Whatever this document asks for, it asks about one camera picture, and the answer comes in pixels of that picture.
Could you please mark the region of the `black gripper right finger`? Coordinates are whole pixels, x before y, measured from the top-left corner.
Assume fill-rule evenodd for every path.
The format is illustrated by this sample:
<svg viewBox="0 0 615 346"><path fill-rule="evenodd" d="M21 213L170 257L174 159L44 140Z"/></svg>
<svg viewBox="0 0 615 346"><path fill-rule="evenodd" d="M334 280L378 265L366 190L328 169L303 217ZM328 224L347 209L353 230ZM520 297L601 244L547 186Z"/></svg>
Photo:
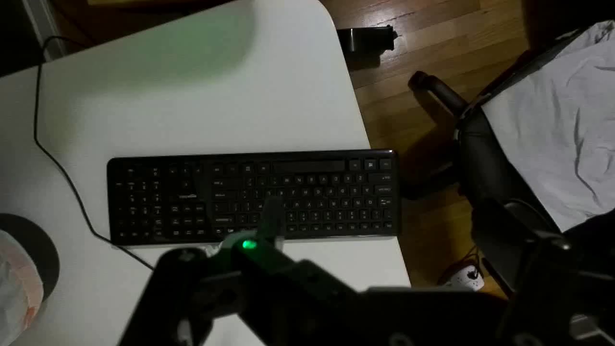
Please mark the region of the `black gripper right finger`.
<svg viewBox="0 0 615 346"><path fill-rule="evenodd" d="M243 276L240 319L265 346L384 346L363 296L313 261L293 261L255 236L230 253Z"/></svg>

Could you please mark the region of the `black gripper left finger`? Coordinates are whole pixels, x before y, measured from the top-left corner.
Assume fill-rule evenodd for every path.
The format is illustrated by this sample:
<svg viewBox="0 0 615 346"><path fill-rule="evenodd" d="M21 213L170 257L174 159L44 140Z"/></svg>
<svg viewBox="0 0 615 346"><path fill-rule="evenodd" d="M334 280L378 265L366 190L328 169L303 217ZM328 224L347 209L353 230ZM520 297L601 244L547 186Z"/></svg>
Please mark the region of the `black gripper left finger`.
<svg viewBox="0 0 615 346"><path fill-rule="evenodd" d="M211 330L192 311L192 296L207 255L197 248L165 251L119 338L119 346L201 346Z"/></svg>

